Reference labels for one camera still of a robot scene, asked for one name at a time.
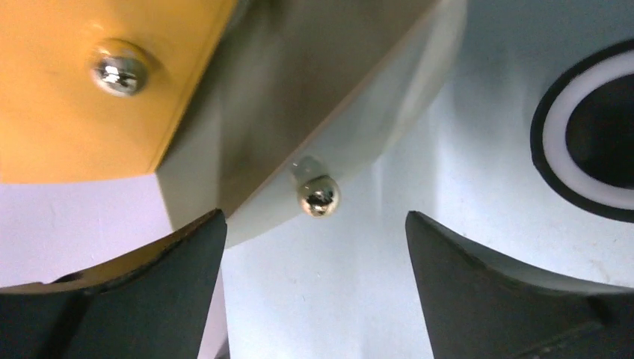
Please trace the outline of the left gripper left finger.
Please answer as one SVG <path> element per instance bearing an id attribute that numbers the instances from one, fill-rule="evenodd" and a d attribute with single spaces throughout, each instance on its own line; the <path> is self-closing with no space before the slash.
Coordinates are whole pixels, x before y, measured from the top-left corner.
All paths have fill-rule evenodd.
<path id="1" fill-rule="evenodd" d="M 196 358 L 227 237 L 221 210 L 105 263 L 1 289 L 3 358 Z"/>

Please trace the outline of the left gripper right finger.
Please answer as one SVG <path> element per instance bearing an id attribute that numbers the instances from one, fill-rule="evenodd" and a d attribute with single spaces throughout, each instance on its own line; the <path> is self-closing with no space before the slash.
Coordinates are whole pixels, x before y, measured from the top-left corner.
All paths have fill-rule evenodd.
<path id="1" fill-rule="evenodd" d="M 436 358 L 631 358 L 633 290 L 540 269 L 407 214 Z"/>

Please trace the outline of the pink teal cartoon suitcase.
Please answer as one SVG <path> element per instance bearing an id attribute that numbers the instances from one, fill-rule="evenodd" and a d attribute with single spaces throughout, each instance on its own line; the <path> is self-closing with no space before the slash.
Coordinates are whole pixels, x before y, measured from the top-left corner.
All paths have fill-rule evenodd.
<path id="1" fill-rule="evenodd" d="M 633 41 L 564 71 L 531 125 L 533 165 L 558 195 L 594 215 L 633 222 Z"/>

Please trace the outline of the cream orange cylindrical container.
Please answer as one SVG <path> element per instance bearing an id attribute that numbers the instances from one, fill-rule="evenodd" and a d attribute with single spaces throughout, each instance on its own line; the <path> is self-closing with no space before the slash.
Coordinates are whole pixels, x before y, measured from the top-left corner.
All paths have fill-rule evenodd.
<path id="1" fill-rule="evenodd" d="M 1 183 L 155 178 L 234 246 L 340 187 L 443 86 L 466 1 L 3 1 Z"/>

